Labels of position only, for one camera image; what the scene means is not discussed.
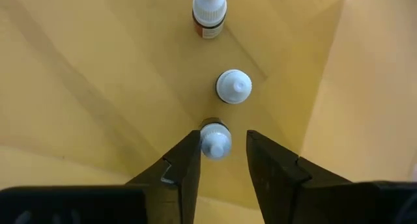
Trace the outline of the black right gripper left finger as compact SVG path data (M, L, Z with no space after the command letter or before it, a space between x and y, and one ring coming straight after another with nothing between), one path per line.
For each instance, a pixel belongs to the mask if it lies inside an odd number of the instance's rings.
M193 130L122 185L2 189L0 224L193 224L200 168Z

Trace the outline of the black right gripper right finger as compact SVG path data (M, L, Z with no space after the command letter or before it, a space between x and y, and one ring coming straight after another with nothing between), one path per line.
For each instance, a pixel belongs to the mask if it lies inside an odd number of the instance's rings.
M351 182L255 130L246 155L265 224L417 224L417 182Z

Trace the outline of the small white-capped dropper bottle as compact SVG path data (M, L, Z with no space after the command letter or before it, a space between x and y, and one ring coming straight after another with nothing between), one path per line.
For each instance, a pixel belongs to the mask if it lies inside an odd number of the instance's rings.
M200 144L201 151L206 157L221 160L231 151L231 132L221 119L207 118L201 123Z
M223 72L215 84L216 94L227 104L241 104L251 94L252 81L241 70L230 69Z
M193 0L195 31L204 39L217 37L223 29L226 13L227 0Z

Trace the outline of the yellow translucent plastic bin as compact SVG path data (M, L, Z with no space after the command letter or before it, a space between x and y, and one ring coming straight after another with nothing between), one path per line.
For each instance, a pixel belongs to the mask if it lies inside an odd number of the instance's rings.
M257 130L349 180L417 180L417 0L0 0L0 189L122 184L209 117L230 155L201 165L196 224L262 224ZM237 69L250 96L227 104Z

